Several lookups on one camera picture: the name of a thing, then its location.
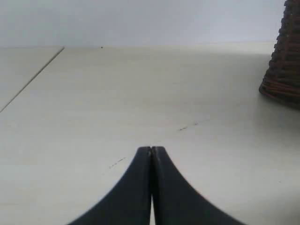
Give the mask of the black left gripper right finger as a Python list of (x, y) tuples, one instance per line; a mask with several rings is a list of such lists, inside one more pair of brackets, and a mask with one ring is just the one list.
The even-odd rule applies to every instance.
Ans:
[(152, 147), (152, 197), (157, 225), (241, 225), (200, 195), (181, 175), (164, 147)]

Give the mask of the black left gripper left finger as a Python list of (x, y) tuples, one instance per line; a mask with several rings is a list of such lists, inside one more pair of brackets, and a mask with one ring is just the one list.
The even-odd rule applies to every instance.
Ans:
[(150, 223), (151, 148), (138, 148), (118, 183), (72, 225), (148, 225)]

